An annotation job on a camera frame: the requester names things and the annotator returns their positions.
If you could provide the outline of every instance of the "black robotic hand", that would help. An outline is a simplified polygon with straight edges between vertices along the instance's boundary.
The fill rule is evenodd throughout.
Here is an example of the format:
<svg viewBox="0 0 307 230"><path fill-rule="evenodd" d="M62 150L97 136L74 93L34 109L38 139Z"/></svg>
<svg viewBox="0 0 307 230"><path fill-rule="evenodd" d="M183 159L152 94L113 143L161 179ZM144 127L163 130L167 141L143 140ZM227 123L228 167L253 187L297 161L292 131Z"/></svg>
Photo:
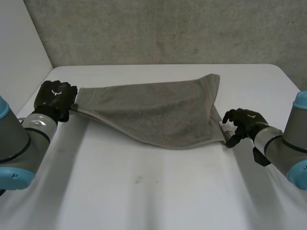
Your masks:
<svg viewBox="0 0 307 230"><path fill-rule="evenodd" d="M223 123L233 121L237 126L235 134L226 142L226 147L232 148L244 138L251 138L253 141L259 131L269 127L267 121L260 113L247 110L237 109L226 112Z"/></svg>
<svg viewBox="0 0 307 230"><path fill-rule="evenodd" d="M77 92L77 87L67 82L45 81L34 101L34 113L48 115L56 123L67 122L69 109L76 99Z"/></svg>

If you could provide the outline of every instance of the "gray towel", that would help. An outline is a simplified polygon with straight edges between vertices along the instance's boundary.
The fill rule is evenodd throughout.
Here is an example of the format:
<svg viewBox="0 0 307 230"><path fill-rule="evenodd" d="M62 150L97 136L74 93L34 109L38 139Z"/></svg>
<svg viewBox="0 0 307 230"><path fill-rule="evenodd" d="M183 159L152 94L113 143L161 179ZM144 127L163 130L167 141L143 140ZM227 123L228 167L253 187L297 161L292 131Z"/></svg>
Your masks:
<svg viewBox="0 0 307 230"><path fill-rule="evenodd" d="M220 76L197 80L80 88L71 109L144 143L188 149L225 141L214 107Z"/></svg>

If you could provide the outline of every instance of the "table surface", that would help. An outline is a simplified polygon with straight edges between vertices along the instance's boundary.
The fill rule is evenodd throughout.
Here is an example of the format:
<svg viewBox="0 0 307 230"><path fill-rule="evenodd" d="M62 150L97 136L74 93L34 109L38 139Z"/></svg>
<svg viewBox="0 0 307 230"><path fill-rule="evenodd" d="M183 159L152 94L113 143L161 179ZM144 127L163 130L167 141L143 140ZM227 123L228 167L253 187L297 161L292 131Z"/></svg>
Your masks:
<svg viewBox="0 0 307 230"><path fill-rule="evenodd" d="M215 106L260 112L284 130L299 92L273 65L58 67L46 80L80 87L221 75ZM33 110L37 92L18 114ZM253 160L252 143L170 150L71 116L60 124L31 186L0 198L5 230L304 230L307 192Z"/></svg>

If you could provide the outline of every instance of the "logo on robotic hand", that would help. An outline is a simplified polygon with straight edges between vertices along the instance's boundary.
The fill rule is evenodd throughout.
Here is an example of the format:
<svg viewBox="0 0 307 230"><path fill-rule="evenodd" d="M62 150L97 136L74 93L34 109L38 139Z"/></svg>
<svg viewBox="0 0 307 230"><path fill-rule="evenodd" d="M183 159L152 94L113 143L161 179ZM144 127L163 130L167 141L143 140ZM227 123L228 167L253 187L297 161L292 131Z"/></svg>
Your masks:
<svg viewBox="0 0 307 230"><path fill-rule="evenodd" d="M60 95L62 94L62 92L54 92L53 90L51 90L51 92L56 96L56 95Z"/></svg>
<svg viewBox="0 0 307 230"><path fill-rule="evenodd" d="M251 117L251 118L255 118L256 117L256 115L248 115L249 117Z"/></svg>

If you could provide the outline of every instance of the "gray concrete wall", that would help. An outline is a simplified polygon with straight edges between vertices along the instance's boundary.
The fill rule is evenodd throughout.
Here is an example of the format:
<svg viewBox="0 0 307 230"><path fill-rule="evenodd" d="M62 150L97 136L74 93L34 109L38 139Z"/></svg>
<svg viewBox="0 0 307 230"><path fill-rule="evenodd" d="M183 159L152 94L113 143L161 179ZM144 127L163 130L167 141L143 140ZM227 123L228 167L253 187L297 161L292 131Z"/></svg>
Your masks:
<svg viewBox="0 0 307 230"><path fill-rule="evenodd" d="M24 0L54 67L270 63L307 89L306 0Z"/></svg>

